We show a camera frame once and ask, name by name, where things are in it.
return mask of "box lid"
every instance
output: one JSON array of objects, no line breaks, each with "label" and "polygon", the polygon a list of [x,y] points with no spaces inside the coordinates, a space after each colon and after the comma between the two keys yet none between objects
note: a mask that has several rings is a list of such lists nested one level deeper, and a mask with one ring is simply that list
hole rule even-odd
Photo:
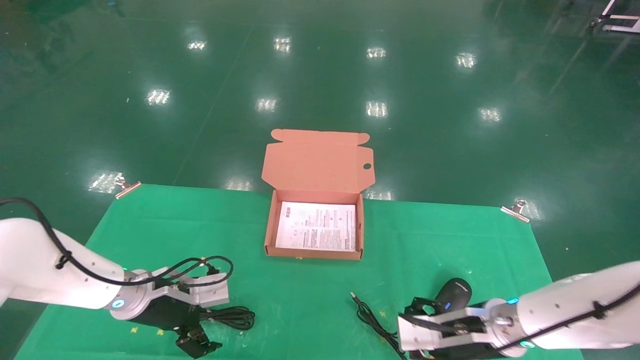
[{"label": "box lid", "polygon": [[376,182],[365,133],[274,129],[262,179],[278,190],[359,193]]}]

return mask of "robotic arm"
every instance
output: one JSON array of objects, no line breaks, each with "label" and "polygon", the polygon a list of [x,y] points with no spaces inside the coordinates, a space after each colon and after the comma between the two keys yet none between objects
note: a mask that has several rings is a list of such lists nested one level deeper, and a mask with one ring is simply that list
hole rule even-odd
[{"label": "robotic arm", "polygon": [[[61,256],[40,222],[9,218],[0,220],[0,306],[7,298],[12,298],[107,309],[118,320],[177,332],[176,345],[193,358],[222,346],[209,341],[200,321],[211,317],[207,307],[229,302],[227,279],[233,266],[226,258],[212,257],[229,262],[228,274],[219,274],[206,259],[198,258],[187,259],[181,264],[195,261],[191,268],[207,265],[207,276],[192,278],[183,275],[186,272],[178,273],[166,267],[154,272],[127,271],[66,234],[52,231],[90,274],[123,284],[101,281],[68,263],[69,259]],[[253,326],[255,315],[244,309],[250,314],[248,321]]]},{"label": "robotic arm", "polygon": [[640,343],[640,261],[579,274],[521,296],[398,316],[402,350],[436,359],[520,357],[528,348]]}]

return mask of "green cloth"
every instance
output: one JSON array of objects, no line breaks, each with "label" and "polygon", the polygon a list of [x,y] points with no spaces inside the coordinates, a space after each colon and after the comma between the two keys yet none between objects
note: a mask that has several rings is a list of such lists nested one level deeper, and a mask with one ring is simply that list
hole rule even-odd
[{"label": "green cloth", "polygon": [[[210,339],[223,343],[206,359],[397,359],[358,320],[349,292],[395,331],[396,314],[413,297],[435,296],[451,277],[471,284],[472,303],[550,283],[531,227],[497,208],[367,200],[363,259],[339,261],[267,257],[270,199],[146,184],[113,202],[88,246],[129,269],[156,270],[191,256],[229,257],[236,269],[228,306],[248,306],[256,324],[240,332],[206,323]],[[175,340],[173,332],[114,320],[107,311],[49,306],[17,359],[188,359]],[[582,356],[537,348],[525,358]]]}]

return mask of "instruction sheet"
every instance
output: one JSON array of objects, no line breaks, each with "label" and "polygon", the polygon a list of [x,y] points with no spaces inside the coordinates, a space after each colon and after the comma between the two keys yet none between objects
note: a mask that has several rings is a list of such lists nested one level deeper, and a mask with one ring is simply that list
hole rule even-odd
[{"label": "instruction sheet", "polygon": [[276,247],[355,251],[356,206],[282,202]]}]

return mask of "cardboard box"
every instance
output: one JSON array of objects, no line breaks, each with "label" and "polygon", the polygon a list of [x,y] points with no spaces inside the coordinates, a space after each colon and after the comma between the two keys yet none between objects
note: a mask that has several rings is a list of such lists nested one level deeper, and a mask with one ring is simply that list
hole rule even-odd
[{"label": "cardboard box", "polygon": [[[364,209],[362,190],[376,182],[373,150],[359,145],[365,133],[292,129],[272,130],[280,142],[267,145],[262,179],[275,188],[271,198],[264,250],[269,256],[319,259],[362,259]],[[276,234],[282,201],[356,206],[355,251],[278,248]]]}]

